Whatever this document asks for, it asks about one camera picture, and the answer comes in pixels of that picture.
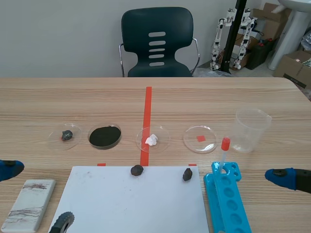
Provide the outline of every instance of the black office chair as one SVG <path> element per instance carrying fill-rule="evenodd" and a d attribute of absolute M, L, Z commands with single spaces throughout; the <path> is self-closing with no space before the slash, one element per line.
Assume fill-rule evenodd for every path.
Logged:
<path fill-rule="evenodd" d="M 197 40 L 193 37 L 193 18 L 182 7 L 155 7 L 130 10 L 121 21 L 123 44 L 119 45 L 122 75 L 124 77 L 121 47 L 137 54 L 138 63 L 128 77 L 192 77 L 200 61 Z M 175 60 L 178 49 L 195 41 L 198 61 L 192 71 Z"/>

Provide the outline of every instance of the black stone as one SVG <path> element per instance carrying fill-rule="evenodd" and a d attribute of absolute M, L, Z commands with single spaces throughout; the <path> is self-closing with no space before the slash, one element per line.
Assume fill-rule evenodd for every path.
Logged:
<path fill-rule="evenodd" d="M 135 165 L 134 167 L 131 168 L 131 174 L 133 176 L 140 176 L 143 170 L 144 168 L 141 165 Z"/>
<path fill-rule="evenodd" d="M 191 179 L 191 177 L 192 177 L 192 171 L 190 168 L 187 168 L 183 174 L 183 179 L 184 181 L 188 181 Z"/>
<path fill-rule="evenodd" d="M 63 141 L 70 140 L 71 138 L 72 138 L 72 132 L 70 130 L 63 131 L 63 136 L 62 136 Z"/>

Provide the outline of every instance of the wooden table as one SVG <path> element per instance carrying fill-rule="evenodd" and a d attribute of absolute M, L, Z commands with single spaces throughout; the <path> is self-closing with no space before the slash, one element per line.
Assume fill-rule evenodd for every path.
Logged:
<path fill-rule="evenodd" d="M 239 164 L 238 182 L 254 233 L 310 232 L 311 195 L 291 191 L 265 180 L 271 168 L 311 169 L 311 104 L 283 78 L 8 78 L 0 79 L 0 159 L 20 160 L 26 168 L 18 177 L 0 183 L 0 224 L 7 217 L 26 179 L 55 179 L 57 185 L 38 232 L 46 233 L 72 166 L 133 166 L 139 164 L 136 135 L 143 123 L 145 88 L 152 86 L 151 124 L 163 125 L 170 146 L 150 154 L 150 166 L 197 164 L 203 177 L 221 150 L 190 151 L 183 132 L 206 124 L 219 140 L 230 129 L 237 109 L 262 109 L 273 121 L 249 154 L 230 150 L 228 161 Z M 87 141 L 98 123 L 116 123 L 122 140 L 113 149 L 97 150 Z M 77 123 L 81 143 L 55 152 L 47 137 L 57 124 Z M 202 181 L 210 232 L 207 195 Z"/>

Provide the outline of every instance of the red test tube cap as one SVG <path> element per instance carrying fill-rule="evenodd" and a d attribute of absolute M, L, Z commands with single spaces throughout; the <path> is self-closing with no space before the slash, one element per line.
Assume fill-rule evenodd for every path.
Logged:
<path fill-rule="evenodd" d="M 224 137 L 222 142 L 222 150 L 227 151 L 230 147 L 230 138 Z"/>

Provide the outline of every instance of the small red square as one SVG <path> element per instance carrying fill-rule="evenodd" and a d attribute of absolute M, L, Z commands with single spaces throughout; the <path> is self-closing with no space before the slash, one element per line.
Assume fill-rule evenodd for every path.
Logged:
<path fill-rule="evenodd" d="M 198 142 L 204 142 L 204 141 L 206 141 L 204 135 L 197 136 L 196 139 L 198 140 Z"/>

